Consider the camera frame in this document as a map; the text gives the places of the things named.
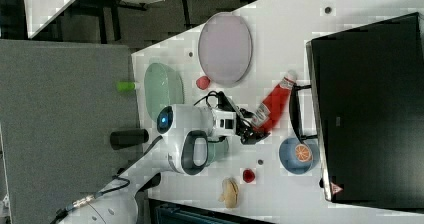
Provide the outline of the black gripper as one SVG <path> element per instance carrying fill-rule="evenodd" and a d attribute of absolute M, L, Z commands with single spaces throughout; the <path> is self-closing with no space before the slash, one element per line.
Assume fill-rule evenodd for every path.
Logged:
<path fill-rule="evenodd" d="M 240 137 L 240 141 L 243 145 L 255 145 L 269 136 L 268 132 L 256 130 L 254 128 L 253 124 L 248 121 L 248 118 L 252 117 L 252 112 L 244 108 L 239 109 L 236 118 L 236 135 Z"/>

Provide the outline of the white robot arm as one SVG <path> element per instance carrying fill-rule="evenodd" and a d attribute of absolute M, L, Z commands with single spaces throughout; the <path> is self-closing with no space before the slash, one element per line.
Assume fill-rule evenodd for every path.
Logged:
<path fill-rule="evenodd" d="M 238 136 L 243 144 L 253 145 L 268 136 L 231 105 L 173 104 L 159 113 L 156 124 L 159 136 L 138 161 L 100 191 L 59 210 L 50 224 L 136 224 L 135 196 L 155 175 L 197 175 L 208 165 L 210 142 Z"/>

